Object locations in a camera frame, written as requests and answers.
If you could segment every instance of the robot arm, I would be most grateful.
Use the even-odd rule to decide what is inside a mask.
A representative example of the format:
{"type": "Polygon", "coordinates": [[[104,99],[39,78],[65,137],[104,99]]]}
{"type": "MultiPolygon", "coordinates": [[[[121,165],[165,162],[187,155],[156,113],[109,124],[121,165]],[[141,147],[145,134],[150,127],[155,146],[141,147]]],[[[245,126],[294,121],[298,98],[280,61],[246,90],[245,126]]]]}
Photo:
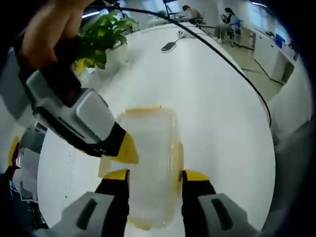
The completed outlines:
{"type": "Polygon", "coordinates": [[[247,213],[225,194],[217,194],[202,173],[182,172],[182,216],[186,237],[254,237],[247,213]]]}
{"type": "Polygon", "coordinates": [[[103,98],[93,89],[81,88],[70,70],[79,51],[78,37],[60,41],[55,47],[58,61],[35,72],[19,54],[22,40],[23,36],[16,43],[15,52],[21,68],[19,77],[31,101],[33,114],[88,155],[117,157],[127,154],[129,157],[120,156],[123,162],[137,163],[133,139],[115,122],[103,98]]]}
{"type": "Polygon", "coordinates": [[[107,174],[95,193],[87,192],[65,208],[61,220],[39,237],[123,237],[129,214],[129,170],[107,174]]]}

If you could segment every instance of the person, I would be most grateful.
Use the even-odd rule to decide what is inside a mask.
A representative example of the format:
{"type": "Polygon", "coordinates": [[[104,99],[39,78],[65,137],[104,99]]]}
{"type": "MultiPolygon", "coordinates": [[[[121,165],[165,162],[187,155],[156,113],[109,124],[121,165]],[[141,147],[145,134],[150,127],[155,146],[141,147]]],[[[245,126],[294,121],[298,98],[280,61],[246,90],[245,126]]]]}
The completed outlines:
{"type": "Polygon", "coordinates": [[[193,8],[189,7],[188,5],[184,5],[182,7],[182,9],[184,11],[185,17],[188,18],[188,20],[191,24],[195,24],[196,19],[202,18],[202,15],[198,10],[193,9],[193,8]]]}
{"type": "Polygon", "coordinates": [[[214,40],[219,43],[223,43],[223,39],[225,37],[227,30],[232,30],[234,25],[238,25],[239,19],[236,17],[233,10],[229,7],[225,8],[225,12],[228,14],[228,17],[225,19],[224,23],[218,24],[215,27],[215,37],[214,40]]]}
{"type": "Polygon", "coordinates": [[[57,61],[54,52],[59,40],[77,36],[84,9],[93,0],[49,1],[24,30],[20,54],[37,70],[57,61]]]}

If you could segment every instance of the plastic container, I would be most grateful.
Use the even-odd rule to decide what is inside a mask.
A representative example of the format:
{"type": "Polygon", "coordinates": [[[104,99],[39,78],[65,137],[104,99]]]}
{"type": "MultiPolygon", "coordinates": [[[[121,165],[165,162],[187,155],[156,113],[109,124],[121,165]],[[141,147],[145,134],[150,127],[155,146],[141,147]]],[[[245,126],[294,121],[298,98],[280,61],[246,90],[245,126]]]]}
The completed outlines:
{"type": "Polygon", "coordinates": [[[111,170],[130,170],[128,222],[143,230],[167,225],[183,170],[176,114],[161,107],[136,108],[116,121],[133,137],[139,155],[137,165],[111,163],[111,170]]]}

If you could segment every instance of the woman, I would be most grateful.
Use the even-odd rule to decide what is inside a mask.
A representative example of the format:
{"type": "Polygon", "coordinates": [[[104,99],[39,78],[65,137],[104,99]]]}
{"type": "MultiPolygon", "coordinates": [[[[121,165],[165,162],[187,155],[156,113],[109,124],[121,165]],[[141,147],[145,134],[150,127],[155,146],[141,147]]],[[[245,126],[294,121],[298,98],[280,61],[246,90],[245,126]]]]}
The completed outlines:
{"type": "Polygon", "coordinates": [[[233,25],[237,25],[239,23],[239,20],[233,10],[231,10],[229,7],[226,7],[225,12],[228,14],[225,23],[221,23],[215,27],[214,40],[218,41],[219,43],[223,43],[226,31],[232,30],[233,25]]]}

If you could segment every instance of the office desk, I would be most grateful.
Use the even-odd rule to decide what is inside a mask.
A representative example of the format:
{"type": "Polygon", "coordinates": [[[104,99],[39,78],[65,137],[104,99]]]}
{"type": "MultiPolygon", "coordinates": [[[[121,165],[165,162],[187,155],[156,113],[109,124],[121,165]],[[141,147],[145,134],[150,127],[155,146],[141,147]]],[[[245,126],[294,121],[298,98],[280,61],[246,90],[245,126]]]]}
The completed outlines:
{"type": "MultiPolygon", "coordinates": [[[[114,116],[131,107],[173,108],[184,145],[184,167],[207,175],[216,192],[241,206],[250,224],[260,230],[275,181],[274,147],[264,109],[253,88],[197,39],[181,39],[171,52],[161,53],[166,43],[177,39],[177,32],[177,27],[167,25],[129,35],[129,65],[99,93],[114,116]]],[[[219,44],[202,37],[237,65],[219,44]]],[[[49,226],[58,222],[69,203],[95,190],[99,161],[47,132],[39,161],[38,197],[49,226]]],[[[152,232],[184,236],[180,199],[167,228],[144,232],[127,226],[125,236],[152,232]]]]}
{"type": "MultiPolygon", "coordinates": [[[[188,22],[188,19],[186,17],[177,17],[173,19],[177,22],[188,22]]],[[[157,18],[157,17],[152,17],[151,20],[147,23],[147,27],[154,27],[154,26],[161,26],[161,25],[166,25],[169,24],[169,22],[165,19],[162,18],[157,18]]]]}

